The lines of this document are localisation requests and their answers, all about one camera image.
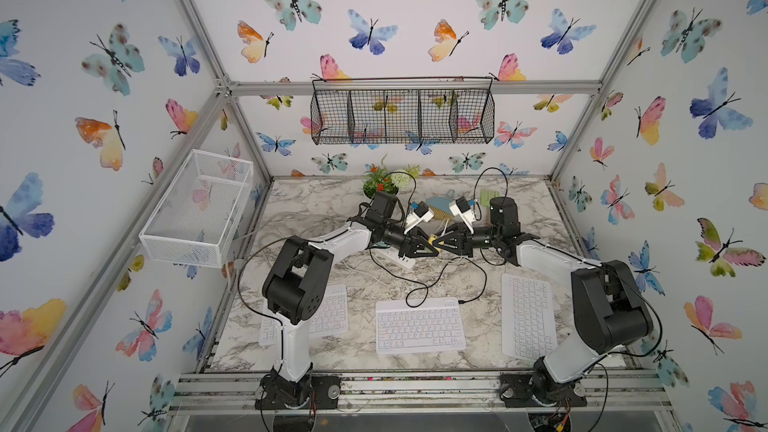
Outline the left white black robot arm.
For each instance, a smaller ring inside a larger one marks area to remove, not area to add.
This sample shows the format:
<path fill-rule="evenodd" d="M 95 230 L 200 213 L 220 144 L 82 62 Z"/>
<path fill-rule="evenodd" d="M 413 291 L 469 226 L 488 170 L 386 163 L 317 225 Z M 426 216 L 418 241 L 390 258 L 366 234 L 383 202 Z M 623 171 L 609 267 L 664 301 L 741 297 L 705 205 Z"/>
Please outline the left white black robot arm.
<path fill-rule="evenodd" d="M 399 257 L 430 258 L 438 251 L 420 224 L 434 217 L 420 202 L 394 220 L 400 205 L 394 195 L 378 192 L 369 203 L 359 205 L 358 214 L 340 228 L 323 236 L 287 238 L 263 287 L 262 296 L 279 327 L 277 375 L 291 383 L 308 377 L 312 368 L 309 350 L 310 319 L 322 304 L 331 269 L 341 260 L 378 243 L 395 249 Z"/>

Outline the white power strip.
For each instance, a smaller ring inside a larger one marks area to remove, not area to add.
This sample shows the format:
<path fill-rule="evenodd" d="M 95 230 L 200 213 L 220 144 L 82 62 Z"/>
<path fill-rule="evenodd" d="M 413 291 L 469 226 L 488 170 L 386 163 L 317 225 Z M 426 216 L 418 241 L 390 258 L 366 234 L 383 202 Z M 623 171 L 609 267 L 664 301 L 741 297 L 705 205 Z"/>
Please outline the white power strip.
<path fill-rule="evenodd" d="M 398 252 L 393 249 L 384 249 L 381 252 L 381 255 L 385 257 L 390 262 L 396 264 L 402 269 L 405 270 L 412 270 L 416 261 L 413 258 L 408 257 L 400 257 L 398 255 Z"/>

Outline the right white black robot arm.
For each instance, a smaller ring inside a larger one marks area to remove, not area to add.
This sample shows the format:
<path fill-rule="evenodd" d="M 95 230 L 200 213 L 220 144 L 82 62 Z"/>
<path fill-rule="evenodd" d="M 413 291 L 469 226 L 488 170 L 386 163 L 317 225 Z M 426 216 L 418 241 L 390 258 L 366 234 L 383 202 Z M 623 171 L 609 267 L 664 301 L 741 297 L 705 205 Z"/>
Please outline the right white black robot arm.
<path fill-rule="evenodd" d="M 531 384 L 537 390 L 572 386 L 618 347 L 653 332 L 649 306 L 626 263 L 580 257 L 524 232 L 510 197 L 490 201 L 489 226 L 474 224 L 474 211 L 464 197 L 453 200 L 449 210 L 461 222 L 448 227 L 435 247 L 465 257 L 476 249 L 493 249 L 517 267 L 570 285 L 575 332 L 535 362 Z"/>

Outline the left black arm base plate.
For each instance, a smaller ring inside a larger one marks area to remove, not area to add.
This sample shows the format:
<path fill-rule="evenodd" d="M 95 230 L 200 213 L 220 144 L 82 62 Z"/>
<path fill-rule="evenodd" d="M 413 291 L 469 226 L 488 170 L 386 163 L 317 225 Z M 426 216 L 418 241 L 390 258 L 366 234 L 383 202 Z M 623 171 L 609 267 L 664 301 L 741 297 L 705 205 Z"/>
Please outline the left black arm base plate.
<path fill-rule="evenodd" d="M 298 410 L 307 407 L 335 410 L 340 395 L 339 376 L 308 373 L 298 382 L 292 382 L 271 371 L 260 381 L 255 410 Z"/>

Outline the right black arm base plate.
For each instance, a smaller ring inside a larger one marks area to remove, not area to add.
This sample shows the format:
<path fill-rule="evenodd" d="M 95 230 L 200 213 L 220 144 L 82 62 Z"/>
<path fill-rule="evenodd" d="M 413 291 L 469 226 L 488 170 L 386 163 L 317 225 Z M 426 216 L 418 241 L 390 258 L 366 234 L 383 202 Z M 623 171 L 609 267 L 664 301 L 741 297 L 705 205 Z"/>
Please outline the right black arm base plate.
<path fill-rule="evenodd" d="M 499 381 L 498 396 L 506 408 L 587 406 L 579 381 L 560 384 L 533 372 L 501 374 Z"/>

